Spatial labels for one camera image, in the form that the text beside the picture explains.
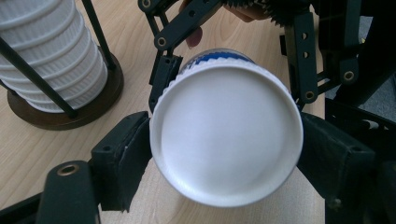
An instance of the human hand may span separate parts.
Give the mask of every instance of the human hand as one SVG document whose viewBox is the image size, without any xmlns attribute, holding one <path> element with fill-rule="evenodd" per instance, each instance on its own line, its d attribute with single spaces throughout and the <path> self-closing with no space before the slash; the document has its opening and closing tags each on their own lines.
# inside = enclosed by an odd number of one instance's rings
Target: human hand
<svg viewBox="0 0 396 224">
<path fill-rule="evenodd" d="M 191 0 L 184 0 L 180 6 L 181 11 Z M 224 6 L 225 9 L 232 12 L 236 17 L 244 22 L 260 21 L 270 18 L 269 15 L 265 14 L 265 10 L 260 5 L 253 4 L 248 7 L 229 7 Z M 202 39 L 203 31 L 201 27 L 198 27 L 189 37 L 186 38 L 187 46 L 191 49 L 196 47 Z"/>
</svg>

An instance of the plastic cup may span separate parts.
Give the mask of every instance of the plastic cup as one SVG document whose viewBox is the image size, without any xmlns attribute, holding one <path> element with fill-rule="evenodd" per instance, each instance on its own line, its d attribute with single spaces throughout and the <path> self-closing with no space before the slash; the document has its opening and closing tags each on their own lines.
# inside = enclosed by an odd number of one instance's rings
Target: plastic cup
<svg viewBox="0 0 396 224">
<path fill-rule="evenodd" d="M 33 68 L 52 88 L 61 89 L 74 85 L 88 75 L 97 61 L 98 54 L 96 45 L 92 43 L 89 33 L 86 32 L 78 44 L 65 54 L 65 57 L 42 66 L 33 66 Z M 13 90 L 39 91 L 38 87 L 17 69 L 0 71 L 0 78 Z"/>
<path fill-rule="evenodd" d="M 96 50 L 96 52 L 97 53 L 93 61 L 94 64 L 91 65 L 90 70 L 83 74 L 82 79 L 67 83 L 62 87 L 52 86 L 52 88 L 56 90 L 65 100 L 76 98 L 77 95 L 81 95 L 82 93 L 89 90 L 93 85 L 95 85 L 95 83 L 98 82 L 98 79 L 103 78 L 102 73 L 104 73 L 104 71 L 102 69 L 102 65 L 104 62 L 98 50 Z M 9 83 L 5 81 L 3 82 L 11 88 Z M 13 90 L 16 91 L 20 97 L 27 101 L 44 104 L 52 103 L 51 99 L 39 88 L 36 88 L 36 90 L 33 91 L 27 91 L 13 87 Z"/>
<path fill-rule="evenodd" d="M 100 92 L 103 90 L 103 88 L 106 85 L 107 82 L 107 70 L 106 70 L 106 65 L 105 63 L 102 62 L 102 65 L 100 66 L 100 76 L 93 82 L 93 85 L 90 85 L 90 87 L 85 90 L 80 92 L 79 94 L 70 97 L 69 99 L 65 99 L 67 103 L 72 106 L 73 109 L 79 109 L 82 108 L 84 105 L 87 105 L 90 103 L 92 100 L 94 100 Z M 47 103 L 35 103 L 33 101 L 26 101 L 29 105 L 32 107 L 48 112 L 48 113 L 63 113 L 64 111 L 57 106 L 53 102 L 47 102 Z"/>
<path fill-rule="evenodd" d="M 69 26 L 77 11 L 74 0 L 58 0 L 56 7 L 50 5 L 40 9 L 46 13 L 37 18 L 0 24 L 0 35 L 15 50 L 31 48 L 52 39 Z"/>
<path fill-rule="evenodd" d="M 2 0 L 0 1 L 0 27 L 8 28 L 48 14 L 60 0 Z"/>
<path fill-rule="evenodd" d="M 303 145 L 285 86 L 247 56 L 215 49 L 190 60 L 164 90 L 150 122 L 155 163 L 203 204 L 257 202 L 293 171 Z"/>
<path fill-rule="evenodd" d="M 72 16 L 72 20 L 68 23 L 68 26 L 60 33 L 56 34 L 56 36 L 50 36 L 51 38 L 44 36 L 43 42 L 38 40 L 38 42 L 41 42 L 40 44 L 24 49 L 14 48 L 15 51 L 17 51 L 29 64 L 48 63 L 64 55 L 77 44 L 81 34 L 83 34 L 84 29 L 86 29 L 84 20 L 79 13 L 75 13 Z M 3 67 L 3 69 L 12 68 L 12 64 L 3 56 L 0 56 L 0 68 L 1 67 Z"/>
</svg>

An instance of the wooden table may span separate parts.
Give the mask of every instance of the wooden table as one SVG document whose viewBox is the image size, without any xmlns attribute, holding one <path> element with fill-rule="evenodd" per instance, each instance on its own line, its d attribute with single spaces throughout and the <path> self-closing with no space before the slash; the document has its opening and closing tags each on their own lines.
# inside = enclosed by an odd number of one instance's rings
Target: wooden table
<svg viewBox="0 0 396 224">
<path fill-rule="evenodd" d="M 48 171 L 72 160 L 87 161 L 91 149 L 125 116 L 149 110 L 149 75 L 156 49 L 153 34 L 136 1 L 94 0 L 111 52 L 120 61 L 125 85 L 121 98 L 98 120 L 70 131 L 46 131 L 19 119 L 0 89 L 0 209 L 42 191 Z M 177 14 L 178 5 L 168 11 Z M 91 27 L 80 1 L 78 8 Z M 220 9 L 204 26 L 202 43 L 181 44 L 176 55 L 186 62 L 213 48 L 243 52 L 288 84 L 286 57 L 280 54 L 283 29 L 269 21 L 244 23 Z M 305 110 L 323 116 L 323 99 Z M 244 207 L 215 208 L 183 197 L 160 175 L 151 161 L 131 205 L 130 213 L 101 212 L 103 223 L 324 223 L 324 203 L 297 169 L 274 194 Z"/>
</svg>

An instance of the stacked cups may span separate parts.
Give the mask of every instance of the stacked cups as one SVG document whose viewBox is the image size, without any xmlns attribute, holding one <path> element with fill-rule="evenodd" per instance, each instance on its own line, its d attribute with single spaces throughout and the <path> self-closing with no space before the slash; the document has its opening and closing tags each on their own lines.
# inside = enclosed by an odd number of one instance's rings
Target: stacked cups
<svg viewBox="0 0 396 224">
<path fill-rule="evenodd" d="M 0 36 L 74 109 L 106 85 L 106 65 L 74 0 L 0 1 Z M 63 112 L 1 55 L 0 79 L 32 107 Z"/>
</svg>

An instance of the brown round base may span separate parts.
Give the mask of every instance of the brown round base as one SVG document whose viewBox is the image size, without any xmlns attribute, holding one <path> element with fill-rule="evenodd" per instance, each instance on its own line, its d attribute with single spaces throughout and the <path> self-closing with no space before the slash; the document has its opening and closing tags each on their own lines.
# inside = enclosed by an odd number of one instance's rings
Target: brown round base
<svg viewBox="0 0 396 224">
<path fill-rule="evenodd" d="M 77 109 L 78 115 L 70 119 L 65 113 L 47 113 L 30 106 L 18 95 L 10 91 L 7 94 L 8 104 L 21 119 L 32 125 L 47 130 L 69 130 L 88 124 L 102 115 L 119 99 L 123 88 L 123 73 L 119 61 L 111 55 L 116 65 L 113 70 L 107 69 L 107 83 L 102 92 L 89 104 Z"/>
</svg>

